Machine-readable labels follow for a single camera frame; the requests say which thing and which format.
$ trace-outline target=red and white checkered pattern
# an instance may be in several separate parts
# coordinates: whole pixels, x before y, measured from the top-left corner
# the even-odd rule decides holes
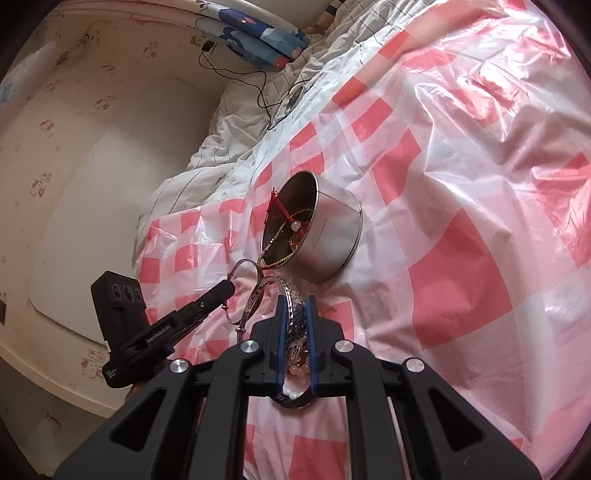
[[[314,171],[357,195],[364,225],[347,269],[303,293],[380,358],[424,358],[549,478],[591,419],[590,90],[528,1],[435,4],[256,162],[246,198],[152,224],[139,274],[151,319],[256,258],[271,189]],[[254,282],[244,272],[232,312]],[[216,312],[177,356],[234,341]],[[342,399],[296,412],[253,399],[248,422],[249,479],[350,476]]]

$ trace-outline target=white duvet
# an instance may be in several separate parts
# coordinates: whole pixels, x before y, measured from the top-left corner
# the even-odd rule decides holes
[[[325,36],[311,35],[310,47],[278,73],[267,74],[264,95],[269,117],[257,105],[258,91],[230,82],[213,114],[209,136],[187,169],[165,180],[145,204],[139,217],[134,263],[144,248],[152,220],[205,203],[242,197],[258,167],[273,158],[302,129],[336,91],[371,59],[384,42],[434,0],[347,0]],[[241,77],[262,87],[262,73]],[[290,87],[300,80],[309,80]],[[290,94],[304,91],[285,117]]]

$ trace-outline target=black gripper frame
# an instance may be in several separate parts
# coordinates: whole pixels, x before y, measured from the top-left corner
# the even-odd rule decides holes
[[[405,478],[388,400],[413,480],[540,480],[534,464],[426,363],[380,361],[355,343],[337,349],[340,324],[319,317],[313,297],[306,307],[313,389],[346,397],[353,480]],[[286,321],[280,297],[275,317],[254,324],[248,343],[212,362],[164,368],[54,480],[241,480],[248,397],[282,387]]]

